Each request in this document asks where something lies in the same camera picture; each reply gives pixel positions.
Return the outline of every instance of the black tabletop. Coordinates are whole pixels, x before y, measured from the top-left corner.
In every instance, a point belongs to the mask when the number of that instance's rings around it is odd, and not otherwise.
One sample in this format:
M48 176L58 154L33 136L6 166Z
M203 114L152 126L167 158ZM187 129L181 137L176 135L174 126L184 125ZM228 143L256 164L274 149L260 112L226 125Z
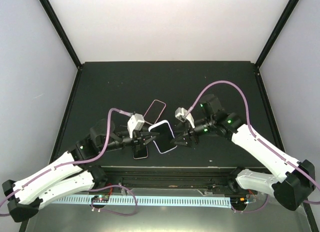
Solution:
M249 104L252 126L274 143L267 115L250 62L87 62L62 139L63 153L84 138L95 123L106 118L110 108L144 114L154 99L167 104L160 120L172 126L177 107L189 108L200 91L209 83L229 80L243 90ZM213 93L227 112L236 112L245 121L245 106L240 94L231 86L216 85ZM200 107L192 112L194 119L202 117ZM125 130L128 117L113 114L117 130ZM178 147L159 154L151 143L147 159L134 160L131 148L106 152L96 162L102 166L123 167L262 167L242 148L224 138L206 135L193 148Z

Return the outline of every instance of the black frame edge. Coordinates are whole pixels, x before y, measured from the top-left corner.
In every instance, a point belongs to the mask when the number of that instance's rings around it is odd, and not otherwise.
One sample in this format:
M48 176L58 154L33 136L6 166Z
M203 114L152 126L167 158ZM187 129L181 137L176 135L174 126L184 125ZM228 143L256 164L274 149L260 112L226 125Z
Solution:
M59 152L59 149L60 149L61 143L62 143L62 138L63 138L63 136L65 134L67 122L68 122L69 115L70 115L70 112L71 112L71 108L72 108L72 105L74 103L74 99L75 99L75 96L76 96L76 93L77 93L77 88L78 88L78 85L79 85L79 82L80 82L81 74L82 74L82 69L78 69L78 71L76 73L76 76L75 76L75 79L74 79L74 83L73 83L72 89L71 89L69 100L68 100L68 103L66 105L66 109L65 109L65 112L64 112L64 115L63 115L62 123L61 123L60 129L59 129L57 138L55 140L55 144L54 144L54 147L53 147L53 151L52 151L49 163L52 163L53 161L55 161L57 159L58 152Z
M303 203L303 208L304 208L304 211L306 213L306 217L308 219L311 231L312 232L319 232L319 228L317 226L317 222L316 222L316 219L314 217L314 214L312 213L312 209L311 209L310 204Z
M269 98L268 98L268 95L267 95L267 91L266 91L266 88L265 88L265 85L264 85L264 82L262 80L262 77L261 77L261 74L260 74L260 70L259 70L258 67L255 67L254 75L255 75L256 83L257 83L259 91L260 91L260 95L261 95L261 98L262 98L262 102L263 102L263 105L264 105L266 116L268 118L268 122L269 122L269 125L270 125L270 128L271 128L271 132L272 132L272 135L273 135L275 146L278 149L281 149L282 151L284 151L285 148L284 148L284 145L283 145L283 143L281 141L281 137L280 137L280 133L279 133L279 130L278 130L277 123L276 123L276 119L274 117L274 113L272 112L272 108L271 108L271 104L270 104L270 101L269 101Z
M287 20L289 19L291 13L295 9L299 0L289 0L287 3L284 11L282 12L278 22L276 23L269 39L267 40L262 52L260 53L255 65L260 68L264 60L266 59L268 53L270 52L272 46L274 45L275 41L277 40L281 30L284 28Z
M26 232L29 220L22 221L19 232Z
M52 22L56 32L58 33L60 39L62 40L66 50L68 51L70 57L72 58L75 66L79 69L81 68L82 64L74 50L74 48L71 45L71 42L69 41L69 38L67 37L58 17L56 16L56 13L54 12L54 9L52 8L49 0L39 0L41 5L43 6L46 14L48 15L50 21Z

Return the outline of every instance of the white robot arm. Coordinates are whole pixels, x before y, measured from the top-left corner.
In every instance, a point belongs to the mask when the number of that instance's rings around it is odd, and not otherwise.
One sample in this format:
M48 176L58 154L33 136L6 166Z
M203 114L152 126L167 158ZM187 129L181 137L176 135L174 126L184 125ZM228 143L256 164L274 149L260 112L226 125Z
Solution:
M192 117L187 119L191 114L186 113L183 108L176 111L176 118L182 121L185 128L184 132L174 139L176 145L186 146L186 143L183 143L186 140L197 144L199 136L214 132L240 146L261 162L271 174L238 168L237 174L232 174L238 186L269 194L289 210L296 210L314 191L315 186L293 167L299 168L314 179L315 167L312 163L308 160L300 162L287 155L252 127L244 124L236 113L226 113L213 94L201 97L199 102L205 115L203 119L197 121Z
M117 136L111 131L113 141L109 150L122 149L125 146L141 149L154 138L149 132L142 134L144 119L141 114L133 114L127 123L128 136ZM75 165L76 160L87 160L98 155L102 137L106 136L106 121L101 120L91 128L90 135L76 143L75 147L65 152L60 158L35 174L20 181L7 180L2 184L4 194L14 194L8 201L8 209L15 222L21 222L34 216L39 209L51 202L80 191L105 185L106 174L98 166Z

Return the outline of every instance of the gray wall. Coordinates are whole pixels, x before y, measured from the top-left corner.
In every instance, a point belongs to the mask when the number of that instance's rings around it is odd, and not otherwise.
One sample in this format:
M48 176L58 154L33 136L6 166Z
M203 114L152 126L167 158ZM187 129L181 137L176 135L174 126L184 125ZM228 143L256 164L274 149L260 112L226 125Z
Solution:
M76 68L38 0L0 0L0 24L2 183L48 163ZM0 217L1 231L19 225Z
M320 0L300 0L261 73L286 152L316 166L320 182ZM320 200L316 191L310 200ZM312 206L320 226L320 205Z

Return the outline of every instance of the smartphone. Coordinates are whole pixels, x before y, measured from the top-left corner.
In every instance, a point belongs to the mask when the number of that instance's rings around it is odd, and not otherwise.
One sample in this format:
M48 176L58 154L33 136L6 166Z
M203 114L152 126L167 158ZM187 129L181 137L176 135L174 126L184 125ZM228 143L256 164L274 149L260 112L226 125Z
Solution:
M159 133L159 136L153 141L159 153L167 153L177 147L171 143L175 137L168 121L163 120L150 126L149 132Z
M148 158L148 147L145 147L139 151L134 151L133 154L134 159Z
M165 108L166 104L164 102L155 99L143 116L144 122L149 125L155 124L159 120Z

